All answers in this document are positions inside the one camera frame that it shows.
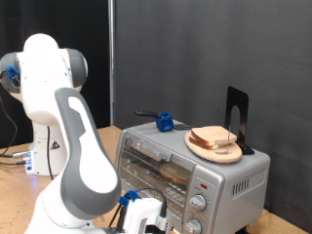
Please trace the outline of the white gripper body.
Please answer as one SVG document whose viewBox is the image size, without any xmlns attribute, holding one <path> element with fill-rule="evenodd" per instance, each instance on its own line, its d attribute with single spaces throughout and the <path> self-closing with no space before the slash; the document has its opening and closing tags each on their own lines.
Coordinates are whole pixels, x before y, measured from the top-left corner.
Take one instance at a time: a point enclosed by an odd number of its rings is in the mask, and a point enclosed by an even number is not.
<svg viewBox="0 0 312 234">
<path fill-rule="evenodd" d="M 129 202 L 122 227 L 125 234 L 169 234 L 170 229 L 166 202 L 155 198 L 138 198 Z"/>
</svg>

